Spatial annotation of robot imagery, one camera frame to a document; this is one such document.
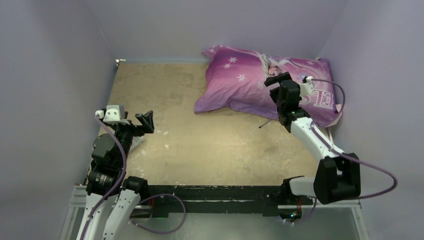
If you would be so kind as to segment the purple printed pillowcase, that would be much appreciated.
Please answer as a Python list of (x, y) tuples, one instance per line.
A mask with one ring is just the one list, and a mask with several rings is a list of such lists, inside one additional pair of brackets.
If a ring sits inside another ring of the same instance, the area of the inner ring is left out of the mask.
[(300, 106), (320, 127), (327, 128), (336, 117), (332, 72), (326, 59), (282, 57), (227, 45), (216, 45), (203, 53), (210, 63), (205, 72), (206, 91), (194, 104), (196, 114), (228, 107), (277, 120), (277, 106), (270, 97), (275, 86), (265, 86), (264, 82), (289, 72), (297, 83), (304, 77), (313, 77), (310, 100), (300, 102)]

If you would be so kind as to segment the pink pillow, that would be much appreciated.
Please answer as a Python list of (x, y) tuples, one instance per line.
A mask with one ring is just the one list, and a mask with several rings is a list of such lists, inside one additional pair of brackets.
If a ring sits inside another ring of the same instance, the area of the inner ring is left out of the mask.
[(340, 103), (340, 104), (336, 104), (335, 107), (336, 107), (335, 119), (326, 126), (327, 128), (336, 125), (342, 116), (342, 108), (344, 107), (344, 105)]

